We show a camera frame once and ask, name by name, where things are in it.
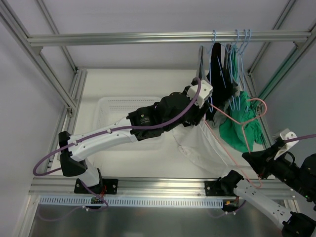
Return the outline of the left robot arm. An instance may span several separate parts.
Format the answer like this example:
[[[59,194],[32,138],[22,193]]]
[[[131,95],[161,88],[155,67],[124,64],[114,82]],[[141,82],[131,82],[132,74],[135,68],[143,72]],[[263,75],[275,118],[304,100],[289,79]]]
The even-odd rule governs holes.
[[[76,178],[76,194],[109,194],[110,184],[103,181],[100,169],[87,158],[114,146],[159,137],[181,124],[198,125],[210,107],[207,99],[212,91],[213,87],[202,81],[201,85],[189,85],[183,92],[172,92],[153,105],[138,108],[107,127],[81,135],[60,132],[63,175]]]

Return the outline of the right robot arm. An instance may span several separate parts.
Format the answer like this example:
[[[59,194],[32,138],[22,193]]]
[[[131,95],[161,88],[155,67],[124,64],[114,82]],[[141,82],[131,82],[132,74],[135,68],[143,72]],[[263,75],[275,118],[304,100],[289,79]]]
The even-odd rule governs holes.
[[[316,202],[316,156],[308,156],[298,166],[295,158],[286,159],[292,153],[285,152],[278,157],[277,152],[277,147],[270,147],[264,151],[242,154],[259,178],[272,175],[279,179],[278,184],[268,185],[272,188],[271,192],[264,187],[255,187],[235,170],[220,177],[216,181],[216,189],[224,196],[242,198],[256,207],[281,230],[284,237],[314,237],[316,222],[313,218],[282,206],[276,200],[288,199],[290,192],[293,192],[304,197],[307,202]]]

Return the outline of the white tank top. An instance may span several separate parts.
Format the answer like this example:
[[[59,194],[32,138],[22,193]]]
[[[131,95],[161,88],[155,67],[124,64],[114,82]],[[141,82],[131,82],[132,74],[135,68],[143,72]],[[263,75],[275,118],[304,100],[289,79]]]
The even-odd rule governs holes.
[[[242,174],[204,121],[197,126],[180,125],[172,133],[179,152],[214,177],[226,176],[232,170]]]

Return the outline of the grey tank top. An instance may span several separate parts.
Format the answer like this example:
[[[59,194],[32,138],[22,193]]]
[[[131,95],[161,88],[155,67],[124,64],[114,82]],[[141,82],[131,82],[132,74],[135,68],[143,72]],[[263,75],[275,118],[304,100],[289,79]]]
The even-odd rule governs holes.
[[[207,74],[209,73],[209,61],[206,59],[206,53],[207,49],[205,46],[201,46],[199,48],[199,59],[198,59],[198,70],[197,70],[197,76],[200,79],[206,80],[209,82],[209,79],[207,78]],[[226,111],[227,109],[227,103],[223,107],[217,108],[213,106],[213,112],[211,113],[210,110],[208,109],[206,112],[206,120],[210,123],[210,125],[214,128],[218,128],[220,125],[222,125],[227,117],[220,112]]]

